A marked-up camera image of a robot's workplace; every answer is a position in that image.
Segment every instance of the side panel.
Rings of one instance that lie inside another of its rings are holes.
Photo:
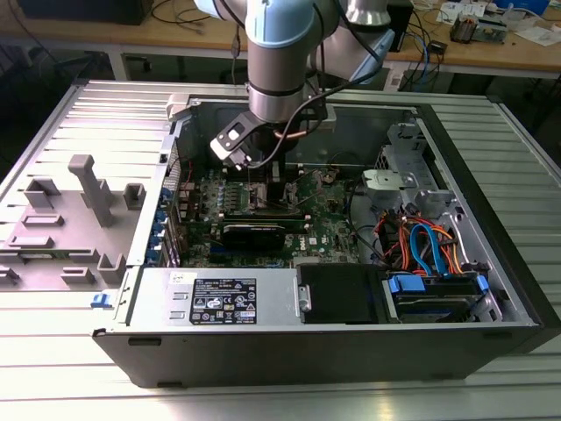
[[[96,343],[143,388],[462,379],[536,328],[117,335]]]
[[[437,149],[434,153],[441,162],[446,163],[451,179],[458,186],[459,192],[476,217],[479,227],[522,300],[524,308],[532,319],[543,327],[539,335],[516,349],[519,353],[530,352],[561,332],[561,320],[508,236],[437,114],[429,106],[420,106],[419,109]]]

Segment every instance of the black box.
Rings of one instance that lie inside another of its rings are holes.
[[[413,4],[411,0],[389,0],[387,12],[392,19],[389,27],[395,32],[394,42],[389,51],[397,53],[401,50],[401,44],[403,44],[405,32],[407,32],[407,26],[413,14]]]
[[[27,18],[140,25],[153,0],[18,0]]]

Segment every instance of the gray plastic part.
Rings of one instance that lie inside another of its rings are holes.
[[[95,248],[92,248],[89,253],[70,253],[69,256],[73,263],[97,263],[99,261],[99,253]]]
[[[109,189],[109,184],[107,184],[105,180],[98,180],[98,182],[99,182],[99,189],[102,191],[102,195],[105,197],[105,202],[109,207],[111,207],[115,198],[113,197],[113,194]],[[88,209],[91,209],[91,203],[89,202],[89,199],[85,193],[82,193],[82,199],[86,204],[86,207]]]
[[[19,276],[11,268],[0,268],[0,284],[15,285]]]
[[[68,171],[78,177],[89,200],[89,204],[100,226],[108,227],[113,223],[105,193],[100,189],[99,181],[94,175],[92,167],[94,158],[91,155],[74,155],[68,164]]]
[[[124,201],[129,211],[140,211],[146,198],[146,190],[142,184],[127,184],[123,192]]]
[[[18,285],[0,284],[0,291],[29,290],[102,290],[115,288],[109,285],[97,270],[97,264],[102,254],[107,254],[111,263],[118,261],[122,254],[128,256],[132,238],[136,230],[139,210],[128,210],[121,192],[113,194],[111,214],[113,225],[102,228],[94,212],[86,209],[81,197],[81,191],[61,190],[60,196],[49,199],[57,209],[57,213],[64,216],[63,225],[54,226],[25,226],[22,222],[26,217],[44,215],[38,214],[28,206],[20,221],[15,224],[10,237],[3,244],[3,249],[9,253],[0,254],[0,265],[13,268],[19,275]],[[13,237],[50,237],[54,241],[54,248],[46,250],[45,254],[31,255],[27,249],[17,250],[8,247]],[[63,267],[88,267],[96,283],[65,283],[60,274]]]
[[[89,268],[62,268],[60,277],[66,283],[94,283],[96,281]]]
[[[10,240],[8,246],[20,248],[53,248],[54,241],[51,237],[15,236]]]
[[[113,267],[107,254],[104,254],[99,260],[97,271],[108,284],[120,284],[123,281],[124,272],[126,271],[126,259],[122,254],[119,254],[117,264]]]
[[[59,196],[60,192],[50,178],[33,178],[27,189],[24,190],[29,204],[37,212],[52,211],[53,204],[49,200],[49,196]]]
[[[58,213],[55,213],[53,215],[28,215],[23,219],[22,224],[28,228],[61,226],[62,224],[64,224],[64,218]]]

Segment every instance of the wooden table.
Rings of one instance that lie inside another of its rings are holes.
[[[450,25],[436,22],[437,10],[418,14],[423,28],[430,33],[430,37],[448,45],[441,71],[543,79],[554,79],[561,73],[561,42],[553,46],[540,46],[509,32],[504,44],[486,42],[459,44],[450,41]],[[561,11],[548,8],[543,17],[561,21]],[[415,17],[411,18],[411,23],[419,25]],[[549,28],[552,23],[541,21],[539,25]],[[403,72],[415,66],[422,58],[415,43],[415,39],[406,37],[399,53],[387,55],[387,59],[391,61],[391,71],[387,78],[386,89],[397,89]],[[434,54],[431,61],[437,62]]]
[[[0,0],[0,42],[16,46],[36,46],[10,13],[8,0]],[[176,0],[177,9],[193,5],[192,0]],[[169,4],[158,10],[161,18],[173,20]],[[202,16],[199,11],[190,15]],[[178,25],[165,24],[148,17],[139,26],[83,22],[60,22],[26,19],[18,9],[25,26],[48,48],[101,51],[109,55],[118,80],[128,79],[124,54],[162,54],[187,57],[231,57],[231,41],[235,25],[214,18],[204,21],[204,34],[199,35]],[[561,72],[561,43],[539,46],[514,33],[509,33],[504,45],[473,42],[469,45],[450,41],[450,26],[435,23],[436,11],[419,13],[432,39],[448,44],[441,70],[452,73],[505,75],[517,77],[557,78]],[[549,8],[547,19],[561,20],[561,12]],[[399,53],[390,53],[384,63],[390,68],[386,89],[399,87],[403,72],[421,59],[415,41],[407,37]],[[246,58],[246,38],[242,33],[241,59]]]

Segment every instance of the white paper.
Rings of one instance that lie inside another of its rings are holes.
[[[485,14],[484,4],[462,4],[462,3],[442,3],[438,12],[437,22],[444,22],[448,25],[454,25],[459,13],[463,15],[474,15],[483,18]]]
[[[540,28],[539,26],[516,32],[516,35],[535,42],[540,46],[552,46],[556,42],[561,41],[561,32],[553,32],[549,29]]]

